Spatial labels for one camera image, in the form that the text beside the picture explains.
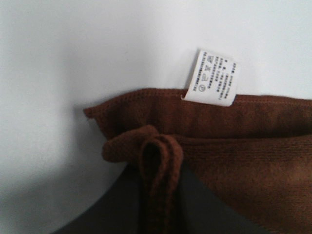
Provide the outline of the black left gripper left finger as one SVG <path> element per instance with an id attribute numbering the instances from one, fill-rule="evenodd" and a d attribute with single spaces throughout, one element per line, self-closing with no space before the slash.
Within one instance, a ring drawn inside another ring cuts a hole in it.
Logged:
<path id="1" fill-rule="evenodd" d="M 138 234 L 140 215 L 141 179 L 138 169 L 128 165 L 97 202 L 54 233 Z"/>

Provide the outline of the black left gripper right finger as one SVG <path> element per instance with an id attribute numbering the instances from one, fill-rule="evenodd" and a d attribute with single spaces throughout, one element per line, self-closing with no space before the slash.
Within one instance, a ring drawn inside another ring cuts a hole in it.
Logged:
<path id="1" fill-rule="evenodd" d="M 182 163 L 178 184 L 181 225 L 185 234 L 267 234 L 226 205 Z"/>

